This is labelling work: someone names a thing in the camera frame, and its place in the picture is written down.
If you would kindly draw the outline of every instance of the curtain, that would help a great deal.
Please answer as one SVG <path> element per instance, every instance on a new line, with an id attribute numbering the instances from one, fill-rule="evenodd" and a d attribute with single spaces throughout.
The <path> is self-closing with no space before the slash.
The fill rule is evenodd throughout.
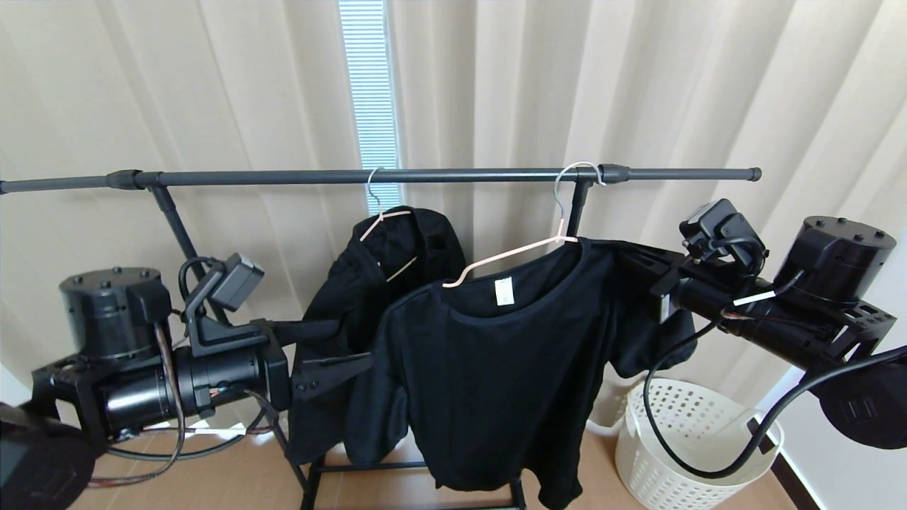
<path id="1" fill-rule="evenodd" d="M 678 224 L 728 198 L 772 249 L 770 280 L 806 216 L 904 224 L 905 2 L 390 0 L 388 23 L 406 167 L 764 171 L 595 187 L 580 235 L 682 250 Z M 447 214 L 480 259 L 551 235 L 551 193 L 418 184 L 405 199 Z M 668 374 L 754 405 L 785 368 L 716 332 Z"/>
<path id="2" fill-rule="evenodd" d="M 386 12 L 405 168 L 759 166 L 756 183 L 595 187 L 580 235 L 680 250 L 677 224 L 727 197 L 773 250 L 769 278 L 807 215 L 904 226 L 905 2 L 388 0 Z M 333 0 L 0 3 L 0 77 L 7 180 L 360 166 Z M 172 193 L 199 253 L 265 268 L 236 321 L 300 317 L 366 216 L 359 185 Z M 551 193 L 404 188 L 449 216 L 470 259 L 550 235 Z M 12 194 L 0 228 L 2 362 L 23 381 L 73 352 L 66 276 L 144 265 L 175 289 L 182 256 L 145 193 Z M 669 373 L 752 404 L 784 368 L 714 334 Z"/>

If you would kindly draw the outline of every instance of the floor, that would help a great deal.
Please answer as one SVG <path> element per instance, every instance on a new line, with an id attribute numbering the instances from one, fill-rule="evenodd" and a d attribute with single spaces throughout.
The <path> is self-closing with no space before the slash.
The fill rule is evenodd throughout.
<path id="1" fill-rule="evenodd" d="M 187 439 L 187 449 L 215 444 L 212 436 Z M 169 453 L 170 436 L 149 436 L 131 441 L 125 447 L 150 453 Z M 640 509 L 620 482 L 613 464 L 615 441 L 587 433 L 582 444 L 580 483 L 584 492 L 570 510 Z M 418 460 L 419 452 L 410 439 L 392 454 L 394 461 Z M 342 454 L 331 454 L 327 462 L 340 464 Z M 98 460 L 98 476 L 124 476 L 151 469 L 119 457 Z M 538 481 L 532 473 L 523 477 L 529 508 L 542 510 L 536 495 Z M 89 489 L 75 502 L 78 510 L 146 510 L 185 508 L 225 510 L 232 508 L 296 509 L 302 490 L 273 440 L 256 445 L 245 439 L 227 451 L 202 459 L 179 462 L 164 475 L 139 485 L 115 489 Z M 471 502 L 499 504 L 510 500 L 504 489 L 492 493 L 464 493 L 435 490 L 426 469 L 371 471 L 326 474 L 322 477 L 316 508 L 319 510 L 415 510 L 463 506 Z M 720 510 L 795 510 L 793 502 L 772 473 L 725 501 Z"/>

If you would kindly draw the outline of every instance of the clothes hanger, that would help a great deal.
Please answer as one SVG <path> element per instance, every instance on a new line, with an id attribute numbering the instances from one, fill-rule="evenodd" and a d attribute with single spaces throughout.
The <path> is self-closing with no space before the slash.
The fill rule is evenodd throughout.
<path id="1" fill-rule="evenodd" d="M 558 187 L 561 184 L 561 177 L 563 177 L 565 172 L 567 172 L 568 170 L 572 170 L 578 166 L 583 166 L 583 165 L 588 165 L 592 168 L 597 168 L 594 164 L 592 164 L 590 162 L 575 162 L 573 164 L 570 164 L 570 165 L 564 167 L 564 169 L 561 170 L 561 173 L 558 173 L 557 179 L 554 180 L 554 192 L 553 192 L 554 201 L 558 204 L 558 208 L 561 210 L 561 219 L 558 221 L 558 231 L 556 234 L 554 234 L 553 237 L 549 237 L 548 239 L 544 239 L 544 240 L 538 240 L 532 244 L 527 244 L 526 246 L 521 246 L 520 248 L 515 248 L 510 251 L 505 251 L 504 253 L 494 255 L 493 257 L 489 257 L 488 259 L 485 259 L 485 260 L 479 260 L 478 262 L 473 262 L 472 264 L 466 266 L 466 269 L 463 270 L 463 273 L 460 274 L 460 278 L 457 279 L 457 281 L 454 281 L 452 283 L 444 283 L 444 284 L 442 284 L 442 286 L 446 289 L 452 289 L 453 287 L 457 287 L 461 283 L 463 283 L 464 280 L 466 280 L 466 275 L 469 274 L 469 271 L 474 270 L 478 267 L 484 266 L 485 264 L 494 262 L 496 260 L 506 259 L 507 257 L 510 257 L 511 255 L 516 255 L 517 253 L 523 253 L 524 251 L 539 248 L 540 246 L 544 246 L 546 244 L 551 244 L 553 242 L 558 242 L 558 241 L 577 242 L 577 239 L 575 237 L 569 237 L 569 236 L 563 235 L 564 215 L 565 215 L 564 214 L 564 204 L 561 203 L 561 197 L 558 196 Z M 598 182 L 602 186 L 605 185 L 605 183 L 601 180 L 601 176 L 599 176 Z"/>
<path id="2" fill-rule="evenodd" d="M 390 214 L 384 213 L 384 207 L 381 206 L 381 199 L 379 199 L 377 197 L 377 195 L 375 195 L 375 193 L 372 191 L 372 176 L 374 176 L 375 173 L 378 172 L 379 170 L 382 170 L 382 168 L 378 167 L 378 168 L 372 170 L 372 172 L 368 174 L 368 181 L 366 181 L 366 189 L 368 190 L 368 194 L 371 195 L 371 197 L 373 199 L 375 199 L 376 202 L 378 202 L 378 217 L 375 218 L 375 222 L 373 222 L 372 225 L 370 227 L 368 227 L 366 232 L 362 234 L 362 237 L 359 238 L 360 242 L 366 240 L 366 237 L 368 237 L 368 234 L 372 233 L 372 230 L 374 230 L 375 227 L 378 226 L 378 223 L 384 221 L 385 218 L 393 218 L 394 216 L 405 216 L 406 214 L 412 214 L 412 212 L 410 212 L 410 211 L 391 212 Z M 406 264 L 404 264 L 404 266 L 402 268 L 397 270 L 396 273 L 392 274 L 390 276 L 390 278 L 387 279 L 387 281 L 393 280 L 394 278 L 400 276 L 400 273 L 405 271 L 406 268 L 412 266 L 413 262 L 415 262 L 416 259 L 418 259 L 418 257 L 412 257 Z"/>

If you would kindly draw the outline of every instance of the garment rack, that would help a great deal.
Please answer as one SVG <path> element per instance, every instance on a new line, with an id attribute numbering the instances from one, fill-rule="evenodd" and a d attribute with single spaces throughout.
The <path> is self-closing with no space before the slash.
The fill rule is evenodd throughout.
<path id="1" fill-rule="evenodd" d="M 435 170 L 382 170 L 374 175 L 372 182 L 548 182 L 554 181 L 562 168 L 484 168 L 484 169 L 435 169 Z M 158 207 L 173 231 L 173 236 L 180 245 L 186 259 L 197 257 L 192 239 L 182 223 L 168 188 L 171 186 L 265 186 L 291 184 L 365 184 L 368 170 L 341 171 L 240 171 L 240 172 L 143 172 L 140 170 L 122 170 L 90 177 L 61 177 L 53 179 L 33 179 L 23 181 L 0 181 L 0 195 L 24 191 L 78 190 L 91 188 L 112 188 L 116 190 L 148 190 L 154 196 Z M 758 168 L 747 169 L 634 169 L 615 164 L 600 164 L 597 168 L 579 167 L 567 172 L 562 181 L 573 181 L 573 198 L 571 214 L 567 223 L 568 236 L 576 236 L 580 226 L 580 217 L 586 204 L 589 188 L 595 182 L 602 181 L 608 185 L 625 181 L 758 181 L 762 171 Z M 205 276 L 201 264 L 192 265 L 193 272 L 199 281 Z M 215 317 L 229 324 L 223 309 L 210 303 Z M 287 436 L 279 423 L 272 423 L 274 435 L 281 449 L 287 449 Z M 425 462 L 386 463 L 378 466 L 326 466 L 325 457 L 321 456 L 311 463 L 308 477 L 302 473 L 300 466 L 290 463 L 290 468 L 302 486 L 303 499 L 301 510 L 314 510 L 321 476 L 324 473 L 343 473 L 352 471 L 371 471 L 385 469 L 409 469 L 425 467 Z M 515 508 L 526 510 L 526 500 L 522 491 L 520 478 L 510 482 L 512 501 L 502 505 L 466 506 L 461 508 L 446 507 L 445 510 L 470 510 L 475 508 L 503 509 Z"/>

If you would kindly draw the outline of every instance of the dark baseboard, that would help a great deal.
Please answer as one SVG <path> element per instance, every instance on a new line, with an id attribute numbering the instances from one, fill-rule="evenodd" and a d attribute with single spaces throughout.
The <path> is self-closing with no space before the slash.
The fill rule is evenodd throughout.
<path id="1" fill-rule="evenodd" d="M 772 464 L 772 473 L 775 473 L 775 478 L 781 482 L 781 487 L 790 496 L 797 510 L 821 510 L 820 506 L 809 494 L 809 491 L 806 490 L 806 486 L 803 485 L 800 477 L 796 475 L 794 469 L 787 463 L 784 455 L 779 455 L 775 458 L 775 463 Z"/>

